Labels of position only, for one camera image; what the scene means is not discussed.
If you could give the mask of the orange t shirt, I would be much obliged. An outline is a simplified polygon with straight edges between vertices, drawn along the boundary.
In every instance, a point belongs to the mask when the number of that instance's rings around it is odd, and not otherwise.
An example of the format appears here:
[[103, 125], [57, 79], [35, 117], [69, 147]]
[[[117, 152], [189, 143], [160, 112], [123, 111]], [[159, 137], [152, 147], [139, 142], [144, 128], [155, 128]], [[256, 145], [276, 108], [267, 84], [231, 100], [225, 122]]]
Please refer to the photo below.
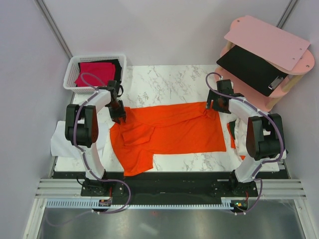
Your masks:
[[126, 107], [126, 120], [110, 129], [115, 156], [125, 176], [153, 168], [155, 154], [225, 152], [219, 113], [205, 102]]

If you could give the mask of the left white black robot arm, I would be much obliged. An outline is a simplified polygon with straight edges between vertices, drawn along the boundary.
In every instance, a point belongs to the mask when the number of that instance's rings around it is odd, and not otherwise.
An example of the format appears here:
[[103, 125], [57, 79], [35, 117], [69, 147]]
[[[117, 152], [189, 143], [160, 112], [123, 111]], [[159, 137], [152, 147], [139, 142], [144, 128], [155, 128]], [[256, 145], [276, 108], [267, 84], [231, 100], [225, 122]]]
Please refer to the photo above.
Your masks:
[[97, 149], [100, 134], [97, 114], [101, 109], [108, 108], [113, 122], [125, 122], [124, 104], [119, 99], [122, 93], [123, 87], [119, 82], [109, 81], [106, 86], [97, 87], [82, 104], [69, 104], [66, 108], [65, 138], [80, 153], [86, 178], [95, 180], [92, 190], [99, 196], [106, 195], [110, 187]]

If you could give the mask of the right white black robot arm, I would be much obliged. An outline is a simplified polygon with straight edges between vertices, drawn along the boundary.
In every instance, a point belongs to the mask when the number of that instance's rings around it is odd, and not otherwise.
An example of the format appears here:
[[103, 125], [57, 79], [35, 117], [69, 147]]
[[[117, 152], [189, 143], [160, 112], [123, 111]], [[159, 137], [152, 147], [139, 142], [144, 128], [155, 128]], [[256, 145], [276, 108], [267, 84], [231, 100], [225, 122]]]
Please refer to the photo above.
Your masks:
[[247, 126], [245, 148], [248, 153], [240, 166], [234, 170], [234, 180], [228, 190], [234, 196], [246, 191], [246, 184], [254, 181], [256, 174], [267, 163], [278, 162], [286, 155], [282, 118], [279, 114], [264, 112], [240, 93], [235, 93], [231, 80], [219, 80], [217, 89], [209, 87], [206, 108], [217, 112], [234, 114]]

